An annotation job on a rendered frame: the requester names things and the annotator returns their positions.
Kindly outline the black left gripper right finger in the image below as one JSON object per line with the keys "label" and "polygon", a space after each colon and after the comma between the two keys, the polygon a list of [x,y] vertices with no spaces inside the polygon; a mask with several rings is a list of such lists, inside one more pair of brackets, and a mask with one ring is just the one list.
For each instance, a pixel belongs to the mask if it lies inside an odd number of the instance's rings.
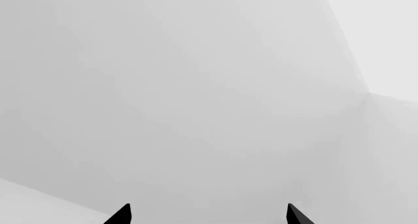
{"label": "black left gripper right finger", "polygon": [[291,203],[287,205],[286,220],[287,224],[315,224]]}

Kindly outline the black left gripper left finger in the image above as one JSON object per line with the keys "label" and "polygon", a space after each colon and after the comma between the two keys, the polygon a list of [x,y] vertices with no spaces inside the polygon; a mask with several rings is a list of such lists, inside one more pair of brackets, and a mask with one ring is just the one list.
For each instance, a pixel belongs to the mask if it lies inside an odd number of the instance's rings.
{"label": "black left gripper left finger", "polygon": [[103,224],[131,224],[131,220],[131,205],[125,204],[113,216],[108,218]]}

